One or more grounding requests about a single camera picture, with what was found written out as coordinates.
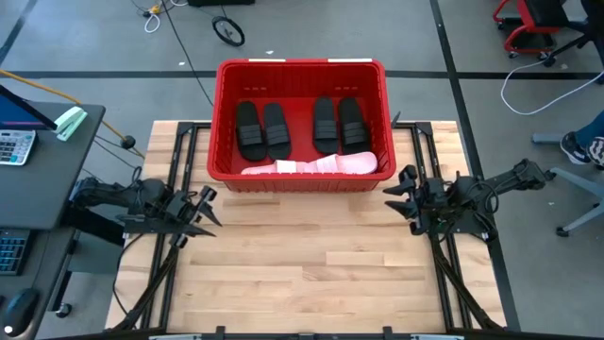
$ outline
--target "keyboard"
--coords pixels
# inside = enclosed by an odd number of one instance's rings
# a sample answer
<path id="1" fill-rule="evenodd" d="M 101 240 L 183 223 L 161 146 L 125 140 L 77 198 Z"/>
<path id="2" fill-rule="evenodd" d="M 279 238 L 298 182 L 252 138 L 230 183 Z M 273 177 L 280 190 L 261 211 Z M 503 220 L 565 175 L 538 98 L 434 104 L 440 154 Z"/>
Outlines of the keyboard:
<path id="1" fill-rule="evenodd" d="M 0 164 L 25 164 L 35 141 L 36 131 L 0 130 Z"/>
<path id="2" fill-rule="evenodd" d="M 0 276 L 21 275 L 32 232 L 26 229 L 0 229 Z"/>

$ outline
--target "red plastic basket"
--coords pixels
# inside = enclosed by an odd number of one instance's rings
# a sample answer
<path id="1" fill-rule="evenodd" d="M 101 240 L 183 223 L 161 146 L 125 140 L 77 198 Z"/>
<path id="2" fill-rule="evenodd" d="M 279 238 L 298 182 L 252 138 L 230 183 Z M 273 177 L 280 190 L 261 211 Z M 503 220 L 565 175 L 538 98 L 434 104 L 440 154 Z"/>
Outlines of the red plastic basket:
<path id="1" fill-rule="evenodd" d="M 244 168 L 270 164 L 247 161 L 237 148 L 235 108 L 244 100 L 262 108 L 277 102 L 283 108 L 291 139 L 290 160 L 312 162 L 325 157 L 312 143 L 312 107 L 329 96 L 334 107 L 353 96 L 361 106 L 377 156 L 377 171 L 370 175 L 265 174 L 241 175 Z M 369 191 L 395 171 L 394 143 L 386 94 L 384 68 L 370 59 L 232 59 L 223 62 L 216 78 L 211 123 L 208 172 L 236 192 L 358 192 Z"/>

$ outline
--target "yellow cable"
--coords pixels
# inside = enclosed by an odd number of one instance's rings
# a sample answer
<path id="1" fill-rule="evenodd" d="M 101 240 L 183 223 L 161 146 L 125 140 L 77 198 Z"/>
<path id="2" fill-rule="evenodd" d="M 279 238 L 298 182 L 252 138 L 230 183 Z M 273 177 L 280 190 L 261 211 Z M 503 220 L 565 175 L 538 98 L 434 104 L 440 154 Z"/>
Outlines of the yellow cable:
<path id="1" fill-rule="evenodd" d="M 6 77 L 13 78 L 13 79 L 18 80 L 18 81 L 21 81 L 21 82 L 23 82 L 23 83 L 25 83 L 27 85 L 33 86 L 35 88 L 38 88 L 38 89 L 41 89 L 41 90 L 45 90 L 45 91 L 47 91 L 47 92 L 49 92 L 51 94 L 56 94 L 58 96 L 62 96 L 63 98 L 65 98 L 67 100 L 73 101 L 77 105 L 82 105 L 82 102 L 80 102 L 79 100 L 73 98 L 72 96 L 70 96 L 68 94 L 65 94 L 65 93 L 63 93 L 61 91 L 53 90 L 53 89 L 51 89 L 49 87 L 46 87 L 44 85 L 38 84 L 38 83 L 33 82 L 31 80 L 27 80 L 27 79 L 25 79 L 23 77 L 20 77 L 20 76 L 14 75 L 11 72 L 7 72 L 5 70 L 0 70 L 0 74 L 4 75 Z M 115 133 L 115 135 L 117 135 L 118 137 L 120 137 L 122 139 L 122 141 L 126 140 L 126 137 L 124 137 L 118 130 L 116 130 L 114 127 L 112 127 L 109 123 L 107 123 L 106 121 L 102 121 L 102 122 L 103 122 L 104 126 L 106 126 L 109 130 L 111 130 L 111 132 Z M 139 150 L 137 150 L 136 147 L 132 147 L 132 149 L 134 150 L 134 152 L 136 152 L 137 155 L 139 155 L 139 157 L 141 157 L 142 159 L 144 159 L 144 155 Z"/>

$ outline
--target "laptop screen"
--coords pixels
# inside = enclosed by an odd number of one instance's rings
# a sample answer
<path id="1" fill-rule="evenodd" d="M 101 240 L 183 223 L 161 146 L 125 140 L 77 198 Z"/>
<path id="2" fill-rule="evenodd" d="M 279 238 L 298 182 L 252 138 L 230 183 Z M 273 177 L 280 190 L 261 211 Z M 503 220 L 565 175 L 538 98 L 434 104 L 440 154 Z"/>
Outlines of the laptop screen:
<path id="1" fill-rule="evenodd" d="M 54 124 L 21 97 L 0 86 L 1 129 L 54 129 Z"/>

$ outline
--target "person's foot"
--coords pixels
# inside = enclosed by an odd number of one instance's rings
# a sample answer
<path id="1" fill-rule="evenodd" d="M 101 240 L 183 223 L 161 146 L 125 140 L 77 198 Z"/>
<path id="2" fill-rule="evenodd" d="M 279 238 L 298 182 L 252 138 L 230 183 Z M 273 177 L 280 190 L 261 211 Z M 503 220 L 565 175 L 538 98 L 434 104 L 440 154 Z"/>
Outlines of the person's foot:
<path id="1" fill-rule="evenodd" d="M 598 166 L 604 165 L 604 138 L 595 137 L 589 144 L 587 155 Z"/>
<path id="2" fill-rule="evenodd" d="M 585 165 L 591 162 L 587 152 L 577 143 L 575 132 L 568 132 L 560 141 L 560 149 L 564 151 L 573 164 Z"/>

